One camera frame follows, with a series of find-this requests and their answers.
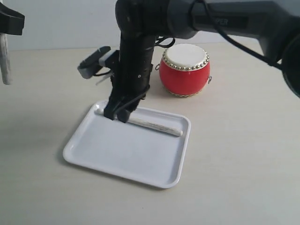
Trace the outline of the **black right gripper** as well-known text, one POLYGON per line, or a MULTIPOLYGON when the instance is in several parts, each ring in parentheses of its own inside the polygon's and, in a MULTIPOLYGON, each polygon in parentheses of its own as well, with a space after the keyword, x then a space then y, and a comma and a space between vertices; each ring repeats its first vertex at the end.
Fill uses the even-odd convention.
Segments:
POLYGON ((121 36, 119 63, 112 83, 112 92, 104 116, 127 123, 149 89, 155 37, 121 36))

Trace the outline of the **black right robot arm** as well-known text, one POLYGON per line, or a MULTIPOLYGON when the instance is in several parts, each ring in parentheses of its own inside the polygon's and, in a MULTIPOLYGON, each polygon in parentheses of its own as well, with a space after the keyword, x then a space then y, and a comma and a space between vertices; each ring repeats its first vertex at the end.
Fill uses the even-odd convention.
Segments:
POLYGON ((279 69, 300 94, 300 3, 297 0, 119 0, 119 61, 104 116, 127 122, 149 90, 158 37, 189 39, 215 32, 279 69))

